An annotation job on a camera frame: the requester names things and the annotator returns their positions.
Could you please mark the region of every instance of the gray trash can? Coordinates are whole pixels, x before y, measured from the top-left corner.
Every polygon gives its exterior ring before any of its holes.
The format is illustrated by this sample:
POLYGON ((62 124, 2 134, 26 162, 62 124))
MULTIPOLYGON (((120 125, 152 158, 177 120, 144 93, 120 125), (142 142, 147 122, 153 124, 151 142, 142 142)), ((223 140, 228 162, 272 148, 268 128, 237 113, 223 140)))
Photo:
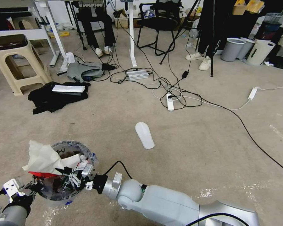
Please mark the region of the gray trash can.
POLYGON ((237 55, 245 44, 245 41, 239 38, 227 38, 226 41, 221 59, 232 62, 237 58, 237 55))
POLYGON ((254 40, 250 40, 247 38, 241 38, 242 40, 245 41, 245 44, 243 45, 242 49, 240 50, 237 58, 242 60, 246 54, 251 50, 251 48, 254 46, 255 41, 254 40))

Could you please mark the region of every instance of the beige plastic stool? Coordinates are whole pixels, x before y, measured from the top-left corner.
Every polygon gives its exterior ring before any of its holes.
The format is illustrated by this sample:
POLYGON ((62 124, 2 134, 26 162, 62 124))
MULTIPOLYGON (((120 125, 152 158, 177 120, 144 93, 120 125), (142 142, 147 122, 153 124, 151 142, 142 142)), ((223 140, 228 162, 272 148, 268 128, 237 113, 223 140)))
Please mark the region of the beige plastic stool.
POLYGON ((36 22, 35 16, 27 16, 27 17, 15 17, 13 18, 13 24, 16 30, 21 30, 19 23, 22 22, 24 28, 27 29, 39 29, 39 26, 36 22))
POLYGON ((0 69, 5 76, 15 96, 23 95, 22 86, 41 83, 45 85, 52 81, 49 70, 39 58, 38 53, 25 35, 8 35, 0 37, 0 69), (22 69, 27 66, 17 66, 12 55, 25 57, 33 68, 36 76, 24 78, 22 69))
MULTIPOLYGON (((14 17, 12 18, 14 27, 16 30, 30 30, 30 29, 41 29, 39 23, 36 20, 36 17, 31 15, 31 16, 24 16, 24 17, 14 17)), ((42 47, 47 47, 48 42, 46 40, 32 40, 31 41, 34 46, 36 45, 41 45, 42 47)))

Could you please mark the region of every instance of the power strip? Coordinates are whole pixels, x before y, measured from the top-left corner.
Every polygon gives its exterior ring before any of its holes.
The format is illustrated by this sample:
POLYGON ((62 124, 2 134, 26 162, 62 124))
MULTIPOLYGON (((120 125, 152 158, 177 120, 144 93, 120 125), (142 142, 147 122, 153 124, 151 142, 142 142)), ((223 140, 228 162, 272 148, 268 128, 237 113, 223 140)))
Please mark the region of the power strip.
POLYGON ((135 81, 138 79, 148 78, 149 74, 146 70, 137 70, 126 72, 126 76, 129 77, 130 81, 135 81))
POLYGON ((167 106, 168 106, 168 111, 174 111, 174 105, 173 105, 173 100, 172 98, 169 98, 169 96, 172 96, 171 94, 167 94, 167 106))

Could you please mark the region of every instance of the power adapter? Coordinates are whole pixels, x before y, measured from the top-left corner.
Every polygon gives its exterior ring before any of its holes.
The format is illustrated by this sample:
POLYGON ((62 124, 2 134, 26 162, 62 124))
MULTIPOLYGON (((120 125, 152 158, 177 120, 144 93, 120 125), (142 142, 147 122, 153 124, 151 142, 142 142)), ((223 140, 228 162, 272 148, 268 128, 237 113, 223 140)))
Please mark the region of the power adapter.
POLYGON ((249 99, 249 100, 254 99, 258 88, 259 88, 259 87, 256 86, 256 87, 254 87, 254 88, 252 89, 251 93, 250 93, 249 96, 248 96, 248 99, 249 99))
POLYGON ((186 78, 188 76, 189 72, 188 71, 185 71, 183 74, 182 74, 182 78, 186 78))

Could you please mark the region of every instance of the extension cord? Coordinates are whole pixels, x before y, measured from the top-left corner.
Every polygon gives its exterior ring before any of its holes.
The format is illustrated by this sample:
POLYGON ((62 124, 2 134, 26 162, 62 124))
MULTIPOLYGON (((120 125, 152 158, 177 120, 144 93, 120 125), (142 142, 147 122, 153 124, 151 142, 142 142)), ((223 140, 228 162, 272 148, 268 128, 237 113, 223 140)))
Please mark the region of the extension cord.
POLYGON ((254 88, 252 89, 251 93, 250 93, 249 96, 248 96, 248 99, 249 99, 249 100, 254 99, 258 88, 259 88, 259 87, 256 86, 256 87, 254 87, 254 88))
POLYGON ((172 98, 169 98, 169 96, 172 96, 171 94, 167 94, 166 98, 167 98, 167 106, 168 106, 168 111, 172 112, 174 111, 174 105, 173 105, 173 100, 172 98))

